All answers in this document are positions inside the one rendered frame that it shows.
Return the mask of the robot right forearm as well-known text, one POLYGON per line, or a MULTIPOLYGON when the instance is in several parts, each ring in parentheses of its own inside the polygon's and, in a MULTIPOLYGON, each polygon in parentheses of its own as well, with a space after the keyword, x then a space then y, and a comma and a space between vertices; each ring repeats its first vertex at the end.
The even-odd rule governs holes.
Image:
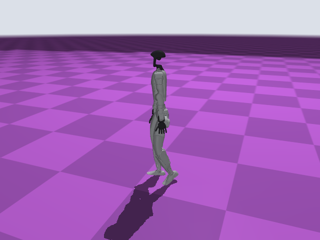
POLYGON ((152 107, 153 107, 153 113, 155 113, 155 112, 156 112, 156 109, 157 109, 157 101, 154 101, 154 102, 153 102, 152 107))

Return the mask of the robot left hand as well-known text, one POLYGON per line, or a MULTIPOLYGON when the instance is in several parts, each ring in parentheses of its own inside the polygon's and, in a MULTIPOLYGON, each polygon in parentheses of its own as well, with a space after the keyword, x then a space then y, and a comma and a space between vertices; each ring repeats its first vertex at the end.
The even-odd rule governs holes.
POLYGON ((157 131, 157 129, 159 129, 159 131, 158 131, 159 134, 160 134, 160 130, 161 130, 161 134, 167 133, 166 124, 164 123, 164 121, 165 121, 165 116, 164 116, 164 120, 163 121, 160 121, 159 116, 158 116, 158 122, 159 123, 158 123, 158 126, 155 129, 155 131, 157 131))

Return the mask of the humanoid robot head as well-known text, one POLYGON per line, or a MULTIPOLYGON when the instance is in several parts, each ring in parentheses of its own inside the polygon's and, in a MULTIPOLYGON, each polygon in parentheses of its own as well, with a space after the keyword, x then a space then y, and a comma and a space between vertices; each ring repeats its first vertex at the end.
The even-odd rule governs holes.
POLYGON ((161 60, 161 58, 165 58, 166 57, 165 53, 161 50, 156 50, 156 51, 153 51, 150 55, 153 57, 153 67, 156 67, 156 69, 159 68, 159 70, 164 71, 162 65, 156 64, 156 60, 161 60))

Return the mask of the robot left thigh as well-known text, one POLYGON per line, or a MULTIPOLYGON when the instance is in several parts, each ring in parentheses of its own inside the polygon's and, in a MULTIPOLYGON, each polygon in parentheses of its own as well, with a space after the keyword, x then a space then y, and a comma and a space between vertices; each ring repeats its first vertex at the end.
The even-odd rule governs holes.
MULTIPOLYGON (((166 125, 166 128, 169 127, 170 125, 170 119, 167 118, 166 115, 164 115, 164 123, 166 125)), ((162 120, 160 120, 162 121, 162 120)), ((162 130, 162 134, 161 134, 161 130, 160 130, 160 134, 159 134, 159 128, 156 130, 157 126, 158 126, 158 119, 157 122, 155 124, 155 128, 154 128, 154 133, 153 133, 153 147, 154 147, 154 151, 157 157, 159 157, 161 150, 165 150, 164 148, 162 148, 163 146, 163 142, 164 142, 164 138, 165 138, 165 133, 163 133, 162 130)), ((160 157, 159 157, 160 158, 160 157)))

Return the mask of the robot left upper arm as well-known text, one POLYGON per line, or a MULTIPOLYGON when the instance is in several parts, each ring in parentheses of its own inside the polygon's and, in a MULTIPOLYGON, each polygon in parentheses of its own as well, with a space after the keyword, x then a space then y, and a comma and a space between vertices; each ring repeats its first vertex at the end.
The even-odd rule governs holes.
POLYGON ((156 84, 156 89, 157 89, 157 94, 154 96, 155 100, 157 101, 157 95, 162 94, 164 97, 164 86, 163 86, 163 73, 161 71, 155 72, 154 73, 154 79, 155 79, 155 84, 156 84))

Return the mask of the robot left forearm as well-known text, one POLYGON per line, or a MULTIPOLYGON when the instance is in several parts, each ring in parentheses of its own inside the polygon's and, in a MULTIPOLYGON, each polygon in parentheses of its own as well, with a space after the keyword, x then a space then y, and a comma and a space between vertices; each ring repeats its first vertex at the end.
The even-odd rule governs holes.
POLYGON ((164 120, 164 111, 163 111, 163 109, 164 109, 164 98, 163 98, 162 94, 158 94, 156 98, 157 98, 156 105, 157 105, 157 110, 158 110, 157 114, 159 116, 159 120, 163 121, 164 120))

